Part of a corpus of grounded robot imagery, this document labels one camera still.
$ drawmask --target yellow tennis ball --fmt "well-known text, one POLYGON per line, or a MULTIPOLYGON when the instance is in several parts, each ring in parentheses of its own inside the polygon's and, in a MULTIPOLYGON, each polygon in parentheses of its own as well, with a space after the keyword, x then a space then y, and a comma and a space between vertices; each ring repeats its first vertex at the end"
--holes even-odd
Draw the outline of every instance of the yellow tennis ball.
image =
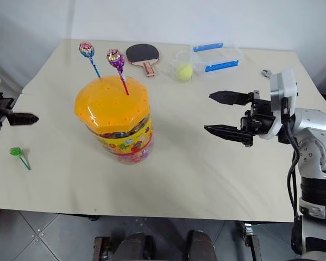
POLYGON ((190 64, 180 64, 176 71, 179 80, 189 80, 193 74, 193 67, 190 64))

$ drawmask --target candy jar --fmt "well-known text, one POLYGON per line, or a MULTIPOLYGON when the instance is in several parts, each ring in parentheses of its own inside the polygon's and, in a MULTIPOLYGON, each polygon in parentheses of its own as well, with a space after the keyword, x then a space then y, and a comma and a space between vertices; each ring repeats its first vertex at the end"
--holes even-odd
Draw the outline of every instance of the candy jar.
POLYGON ((152 119, 147 90, 127 77, 127 95, 120 76, 96 79, 77 95, 74 112, 120 162, 147 158, 153 147, 152 119))

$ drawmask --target lollipop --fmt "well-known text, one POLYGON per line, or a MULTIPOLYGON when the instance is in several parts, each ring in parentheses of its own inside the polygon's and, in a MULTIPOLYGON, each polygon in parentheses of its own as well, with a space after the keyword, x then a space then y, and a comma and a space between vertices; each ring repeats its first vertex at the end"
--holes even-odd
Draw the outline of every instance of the lollipop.
POLYGON ((91 64, 94 67, 94 70, 97 73, 97 76, 100 78, 100 74, 97 70, 97 67, 93 61, 93 55, 94 55, 94 46, 92 46, 92 44, 90 42, 81 42, 80 45, 78 46, 78 49, 80 50, 80 53, 89 59, 89 61, 91 62, 91 64))
POLYGON ((124 55, 119 52, 118 49, 109 49, 107 55, 109 63, 117 69, 118 74, 121 77, 121 81, 123 83, 123 87, 126 90, 126 94, 129 95, 127 86, 126 86, 126 77, 123 74, 123 66, 124 66, 124 55))

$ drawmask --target ping pong paddle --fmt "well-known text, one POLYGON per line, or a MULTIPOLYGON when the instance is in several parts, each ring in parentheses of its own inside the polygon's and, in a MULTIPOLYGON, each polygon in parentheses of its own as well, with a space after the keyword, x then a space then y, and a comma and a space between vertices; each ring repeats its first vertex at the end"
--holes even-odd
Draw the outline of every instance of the ping pong paddle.
POLYGON ((151 65, 158 61, 159 52, 156 47, 146 43, 132 45, 126 50, 126 55, 131 64, 145 69, 147 77, 154 76, 151 65))

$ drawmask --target table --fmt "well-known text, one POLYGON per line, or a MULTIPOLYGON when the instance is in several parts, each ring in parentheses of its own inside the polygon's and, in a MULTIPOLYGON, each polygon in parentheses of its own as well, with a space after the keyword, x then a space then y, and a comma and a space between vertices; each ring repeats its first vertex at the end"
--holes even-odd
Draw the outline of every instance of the table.
MULTIPOLYGON (((125 52, 130 42, 93 41, 103 76, 116 74, 106 61, 109 48, 125 52)), ((96 75, 78 51, 78 40, 64 40, 24 88, 15 111, 32 112, 32 126, 0 131, 0 208, 89 215, 163 216, 254 221, 292 221, 286 174, 292 148, 277 139, 254 139, 254 146, 222 140, 203 125, 239 126, 247 107, 218 104, 208 94, 218 90, 260 90, 269 99, 273 73, 292 67, 299 87, 298 107, 326 110, 294 52, 244 49, 238 68, 189 83, 171 77, 169 62, 184 45, 155 44, 156 75, 125 66, 125 74, 148 88, 155 128, 155 148, 136 165, 107 156, 101 144, 73 115, 77 93, 96 75), (9 155, 23 149, 32 170, 9 155)))

